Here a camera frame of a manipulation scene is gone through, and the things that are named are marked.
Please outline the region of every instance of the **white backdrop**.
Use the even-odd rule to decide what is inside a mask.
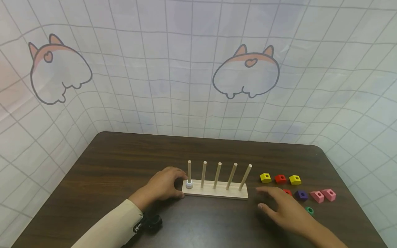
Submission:
[[[2,0],[0,247],[98,132],[319,146],[397,242],[395,0]]]

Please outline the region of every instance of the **cat ear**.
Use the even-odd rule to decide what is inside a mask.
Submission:
[[[274,53],[274,47],[272,45],[268,46],[264,51],[263,54],[269,55],[270,57],[273,57]]]
[[[32,42],[29,42],[28,45],[29,45],[30,55],[32,56],[32,59],[35,59],[37,53],[37,47],[33,45]]]
[[[237,55],[241,55],[241,54],[246,54],[246,53],[247,53],[247,46],[245,44],[241,44],[239,46],[239,48],[237,49],[237,51],[234,53],[233,57],[237,56]]]
[[[64,44],[61,41],[61,39],[58,36],[54,35],[54,34],[50,34],[49,40],[50,40],[50,44],[59,44],[59,45],[63,45]]]

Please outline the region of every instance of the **beige sleeve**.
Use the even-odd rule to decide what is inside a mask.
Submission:
[[[125,200],[91,227],[72,248],[120,248],[134,236],[132,229],[142,216],[134,203]]]

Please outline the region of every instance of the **wooden base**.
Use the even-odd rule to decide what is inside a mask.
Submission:
[[[229,190],[226,190],[227,182],[219,182],[214,189],[214,181],[204,180],[204,186],[201,188],[201,180],[194,180],[193,188],[186,188],[186,180],[183,181],[182,192],[187,196],[205,196],[205,197],[216,197],[216,198],[230,198],[238,200],[247,200],[248,191],[247,185],[244,184],[241,191],[239,191],[239,183],[231,183]]]

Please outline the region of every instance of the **white ring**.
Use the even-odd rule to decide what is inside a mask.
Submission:
[[[189,180],[186,180],[186,183],[185,183],[185,186],[186,186],[186,188],[193,188],[193,181],[190,181],[190,183],[189,183]]]

